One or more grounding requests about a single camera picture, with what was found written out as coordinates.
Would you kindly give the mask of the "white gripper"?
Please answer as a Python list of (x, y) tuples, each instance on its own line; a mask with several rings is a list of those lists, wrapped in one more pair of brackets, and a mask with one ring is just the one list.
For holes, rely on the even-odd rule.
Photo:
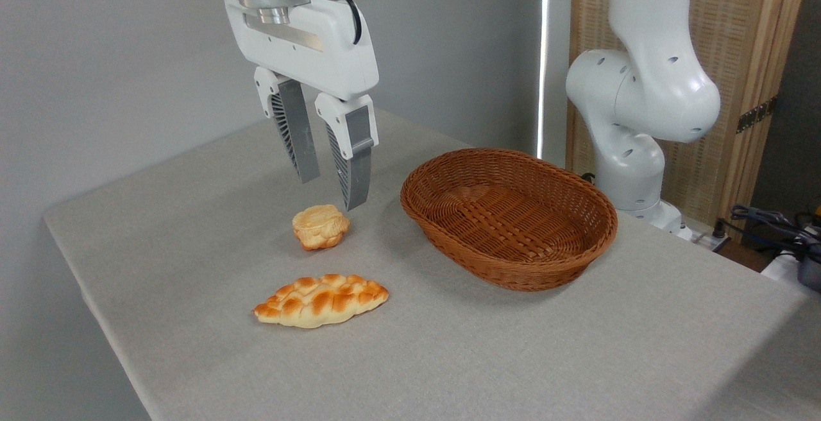
[(326, 123), (345, 208), (360, 207), (369, 195), (372, 148), (379, 143), (373, 100), (366, 94), (379, 73), (363, 15), (347, 0), (224, 3), (241, 53), (259, 66), (254, 79), (264, 115), (275, 120), (300, 182), (320, 176), (303, 83), (322, 91), (316, 109)]

